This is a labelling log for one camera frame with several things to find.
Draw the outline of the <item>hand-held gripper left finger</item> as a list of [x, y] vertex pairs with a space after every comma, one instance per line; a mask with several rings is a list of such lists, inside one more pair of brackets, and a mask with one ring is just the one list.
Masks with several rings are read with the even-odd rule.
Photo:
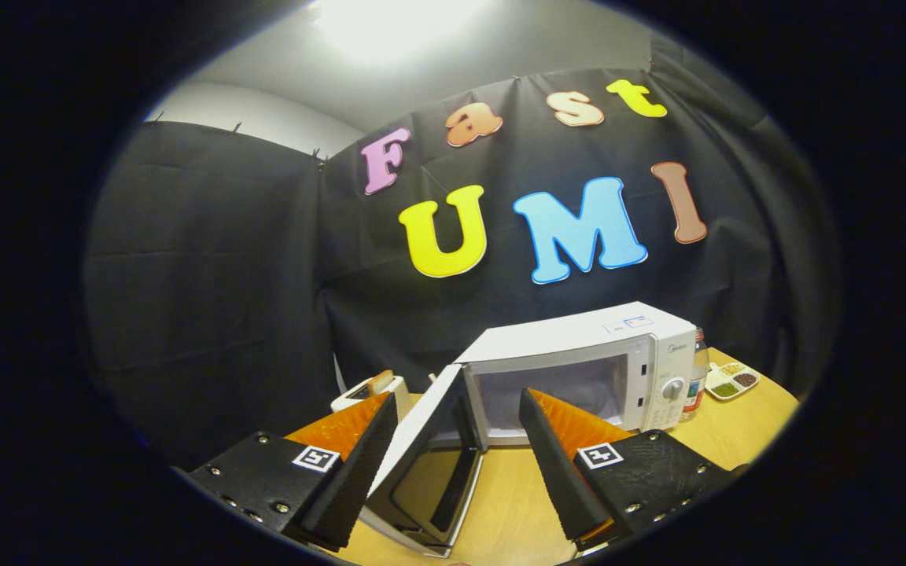
[[254, 432], [186, 477], [263, 529], [338, 551], [397, 425], [395, 395], [383, 391], [288, 435]]

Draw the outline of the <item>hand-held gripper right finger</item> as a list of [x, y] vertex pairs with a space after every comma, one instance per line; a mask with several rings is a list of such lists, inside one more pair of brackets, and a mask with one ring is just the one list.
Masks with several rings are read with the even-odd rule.
[[641, 536], [736, 479], [659, 429], [625, 431], [532, 388], [519, 422], [565, 537], [579, 551]]

